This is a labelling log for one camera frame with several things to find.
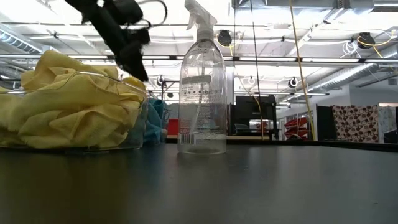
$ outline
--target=dark tabletop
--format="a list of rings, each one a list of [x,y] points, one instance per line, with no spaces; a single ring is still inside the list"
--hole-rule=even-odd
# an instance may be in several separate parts
[[[177,146],[94,156],[0,152],[0,223],[398,223],[398,154]]]

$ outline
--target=clear plastic spray bottle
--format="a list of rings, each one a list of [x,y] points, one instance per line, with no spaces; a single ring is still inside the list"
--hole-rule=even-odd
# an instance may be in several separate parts
[[[197,27],[197,42],[181,66],[178,151],[192,154],[226,152],[226,69],[214,43],[217,20],[196,0],[185,0],[188,29]]]

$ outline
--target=yellow cloth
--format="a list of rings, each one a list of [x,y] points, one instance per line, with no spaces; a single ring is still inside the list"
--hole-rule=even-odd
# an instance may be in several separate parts
[[[22,74],[21,85],[30,93],[23,97],[0,95],[0,134],[6,129],[10,135],[0,144],[22,141],[40,149],[121,144],[141,112],[145,86],[134,77],[124,80],[142,90],[140,93],[85,72],[118,78],[116,67],[83,65],[46,51],[34,71]],[[15,134],[19,142],[13,141]]]

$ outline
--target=spray nozzle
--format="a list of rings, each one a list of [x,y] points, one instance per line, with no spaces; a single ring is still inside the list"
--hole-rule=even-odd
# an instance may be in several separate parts
[[[205,8],[196,0],[185,0],[185,8],[190,13],[187,30],[191,29],[195,24],[198,29],[198,39],[201,34],[208,33],[210,35],[213,33],[213,26],[217,23],[217,20]]]

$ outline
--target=barcode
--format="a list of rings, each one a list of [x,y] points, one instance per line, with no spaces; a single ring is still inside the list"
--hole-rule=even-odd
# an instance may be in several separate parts
[[[194,134],[180,134],[180,144],[190,144],[194,145],[195,135]]]

